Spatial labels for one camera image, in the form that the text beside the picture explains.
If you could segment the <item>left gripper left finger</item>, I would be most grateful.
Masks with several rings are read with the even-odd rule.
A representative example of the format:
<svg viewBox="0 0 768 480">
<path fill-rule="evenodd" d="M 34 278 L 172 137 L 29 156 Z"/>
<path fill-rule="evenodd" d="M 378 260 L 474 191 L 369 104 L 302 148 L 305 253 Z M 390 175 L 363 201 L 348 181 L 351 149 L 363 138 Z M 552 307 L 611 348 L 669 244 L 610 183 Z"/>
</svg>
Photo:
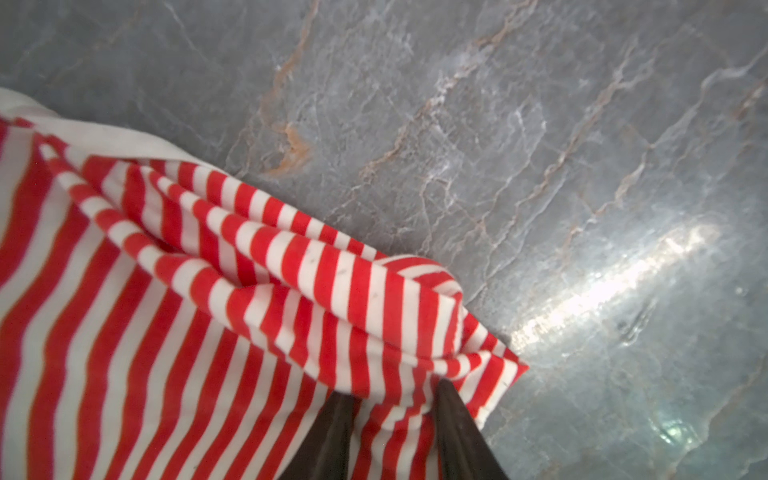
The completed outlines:
<svg viewBox="0 0 768 480">
<path fill-rule="evenodd" d="M 334 392 L 320 409 L 280 480 L 336 479 L 348 476 L 355 400 Z"/>
</svg>

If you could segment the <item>red white striped tank top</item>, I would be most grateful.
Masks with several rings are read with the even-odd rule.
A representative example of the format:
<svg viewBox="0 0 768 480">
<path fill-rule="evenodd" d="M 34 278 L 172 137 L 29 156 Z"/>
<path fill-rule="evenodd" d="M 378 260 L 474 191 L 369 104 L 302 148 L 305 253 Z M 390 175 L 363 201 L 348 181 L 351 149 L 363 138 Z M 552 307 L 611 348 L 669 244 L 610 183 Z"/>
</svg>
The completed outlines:
<svg viewBox="0 0 768 480">
<path fill-rule="evenodd" d="M 352 479 L 441 476 L 526 367 L 440 264 L 143 132 L 1 93 L 1 475 L 276 479 L 333 393 Z"/>
</svg>

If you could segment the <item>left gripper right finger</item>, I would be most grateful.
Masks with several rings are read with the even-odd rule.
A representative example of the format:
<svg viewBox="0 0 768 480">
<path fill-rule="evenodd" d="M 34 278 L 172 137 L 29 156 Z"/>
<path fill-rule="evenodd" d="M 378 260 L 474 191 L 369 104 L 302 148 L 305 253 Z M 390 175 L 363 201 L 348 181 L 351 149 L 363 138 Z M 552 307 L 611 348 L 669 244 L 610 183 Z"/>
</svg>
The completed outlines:
<svg viewBox="0 0 768 480">
<path fill-rule="evenodd" d="M 433 406 L 440 478 L 508 480 L 455 386 L 438 382 Z"/>
</svg>

